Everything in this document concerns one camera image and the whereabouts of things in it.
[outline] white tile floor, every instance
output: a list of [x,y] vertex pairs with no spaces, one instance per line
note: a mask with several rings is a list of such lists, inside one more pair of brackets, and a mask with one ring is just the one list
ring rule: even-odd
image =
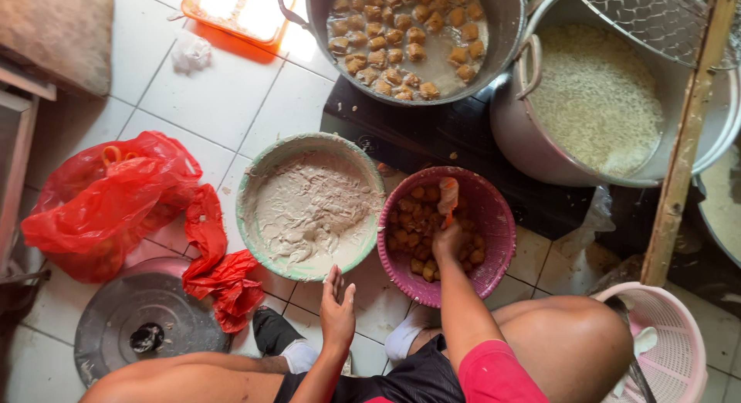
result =
[[[233,211],[245,168],[277,137],[319,129],[324,100],[338,74],[310,34],[295,25],[277,51],[281,57],[273,57],[193,21],[166,21],[179,2],[116,0],[111,96],[96,102],[61,97],[57,103],[43,104],[22,217],[49,173],[70,155],[100,142],[129,139],[155,129],[180,140],[200,162],[204,170],[201,183],[216,187],[222,202],[228,252],[244,248]],[[175,41],[173,31],[183,25],[207,35],[215,46],[211,66],[191,75],[175,73],[169,57]],[[387,188],[393,189],[392,180],[398,183],[402,177],[390,179]],[[550,294],[581,293],[602,275],[603,265],[617,259],[597,244],[575,249],[574,235],[551,243],[518,228],[517,239],[516,257],[507,275],[486,300],[491,309]],[[197,251],[185,242],[182,219],[178,219],[149,235],[126,265],[149,257],[183,255],[194,257]],[[26,251],[25,256],[31,268],[42,263],[38,251]],[[98,286],[79,284],[53,264],[46,266],[52,270],[52,278],[14,334],[5,391],[5,400],[10,403],[71,402],[85,390],[73,365],[71,344],[79,316]],[[250,276],[263,281],[267,292],[264,303],[284,313],[299,332],[320,347],[320,285],[297,284],[264,269]],[[383,341],[403,320],[411,301],[389,282],[375,252],[347,278],[358,286],[353,370],[365,376],[386,373],[391,364],[387,363]],[[669,288],[698,318],[705,339],[710,367],[702,402],[741,401],[741,352],[736,350],[741,322],[690,293]],[[251,330],[236,336],[232,352],[259,355]]]

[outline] black shorts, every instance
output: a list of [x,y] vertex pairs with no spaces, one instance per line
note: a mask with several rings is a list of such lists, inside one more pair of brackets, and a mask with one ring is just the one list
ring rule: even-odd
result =
[[[331,403],[363,403],[384,397],[394,403],[465,403],[463,390],[445,350],[442,334],[407,357],[385,376],[340,376]],[[306,373],[286,373],[274,403],[288,403]]]

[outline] white sock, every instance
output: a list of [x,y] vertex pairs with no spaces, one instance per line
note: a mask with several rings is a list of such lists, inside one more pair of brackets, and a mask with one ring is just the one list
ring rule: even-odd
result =
[[430,327],[431,316],[431,308],[414,303],[407,318],[386,337],[383,346],[386,356],[394,362],[407,358],[407,352],[414,339],[423,329]]
[[320,354],[314,350],[306,339],[297,339],[291,342],[281,352],[288,362],[288,370],[292,374],[306,373]]

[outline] black stove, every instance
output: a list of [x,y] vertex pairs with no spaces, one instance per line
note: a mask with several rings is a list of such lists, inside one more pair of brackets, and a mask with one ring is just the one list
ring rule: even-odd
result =
[[457,102],[410,108],[375,100],[340,76],[327,99],[321,131],[336,132],[408,174],[430,166],[474,171],[502,192],[517,224],[558,239],[581,226],[594,188],[541,183],[515,169],[491,135],[493,94],[487,86]]

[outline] black shoe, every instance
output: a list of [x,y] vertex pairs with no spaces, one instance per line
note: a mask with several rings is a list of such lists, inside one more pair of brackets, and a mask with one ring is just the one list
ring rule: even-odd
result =
[[291,342],[304,338],[283,316],[267,306],[260,306],[255,311],[252,329],[257,349],[271,357],[279,356]]

